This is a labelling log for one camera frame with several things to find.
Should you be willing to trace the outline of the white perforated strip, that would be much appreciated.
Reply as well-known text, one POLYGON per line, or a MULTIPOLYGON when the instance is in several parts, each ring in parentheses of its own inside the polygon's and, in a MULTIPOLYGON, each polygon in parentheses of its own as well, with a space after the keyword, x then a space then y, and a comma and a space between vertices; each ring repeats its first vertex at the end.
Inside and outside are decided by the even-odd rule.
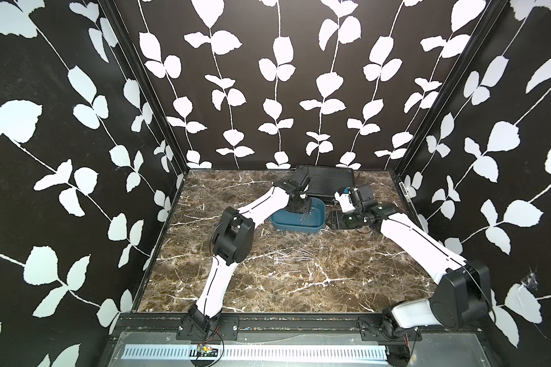
POLYGON ((122 360, 226 361, 260 360, 275 362, 359 362, 387 361, 383 346, 311 346, 311 345, 195 345, 128 344, 122 360))

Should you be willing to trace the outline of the black front mounting rail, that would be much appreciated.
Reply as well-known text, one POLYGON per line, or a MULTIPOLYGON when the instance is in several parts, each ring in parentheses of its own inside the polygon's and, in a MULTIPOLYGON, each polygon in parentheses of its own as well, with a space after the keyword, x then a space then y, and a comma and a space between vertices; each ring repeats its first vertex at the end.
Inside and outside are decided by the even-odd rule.
POLYGON ((267 333, 350 333, 360 341, 375 341, 380 344, 419 342, 424 333, 448 333, 438 327, 382 331, 381 313, 222 313, 211 322, 208 332, 201 331, 186 313, 123 313, 112 332, 121 333, 169 333, 177 340, 201 341, 218 332, 225 341, 241 341, 244 333, 264 335, 267 333))

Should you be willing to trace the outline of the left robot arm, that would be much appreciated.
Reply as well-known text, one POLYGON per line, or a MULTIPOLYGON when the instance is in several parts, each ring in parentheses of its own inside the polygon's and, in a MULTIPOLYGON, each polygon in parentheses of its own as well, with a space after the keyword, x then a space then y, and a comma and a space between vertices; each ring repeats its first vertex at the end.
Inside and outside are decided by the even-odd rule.
POLYGON ((200 298, 188 310, 188 320, 200 338, 208 339, 218 326, 223 299, 238 264, 249 255, 255 228, 281 209, 307 213, 311 199, 306 197, 309 174, 296 171, 292 177, 276 181, 254 202, 223 211, 211 240, 212 266, 200 298))

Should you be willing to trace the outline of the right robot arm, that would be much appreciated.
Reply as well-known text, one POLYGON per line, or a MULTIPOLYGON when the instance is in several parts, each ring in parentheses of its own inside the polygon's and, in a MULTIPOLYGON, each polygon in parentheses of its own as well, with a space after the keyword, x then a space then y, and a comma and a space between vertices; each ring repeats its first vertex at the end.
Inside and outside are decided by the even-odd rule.
POLYGON ((447 249, 392 203, 347 212, 335 210, 326 223, 333 230, 367 226, 378 231, 410 255, 436 283, 430 298, 402 302, 384 311, 381 330, 388 338, 416 327, 459 330, 493 311, 488 267, 447 249))

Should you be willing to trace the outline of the teal plastic storage box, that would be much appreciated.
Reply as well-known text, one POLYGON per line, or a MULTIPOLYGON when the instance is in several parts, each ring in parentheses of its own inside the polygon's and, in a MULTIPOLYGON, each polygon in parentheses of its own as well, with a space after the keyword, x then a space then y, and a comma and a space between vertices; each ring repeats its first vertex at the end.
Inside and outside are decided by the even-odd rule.
POLYGON ((326 206, 318 198, 311 198, 311 206, 307 213, 292 213, 280 209, 270 217, 272 225, 282 231, 317 233, 325 227, 326 206))

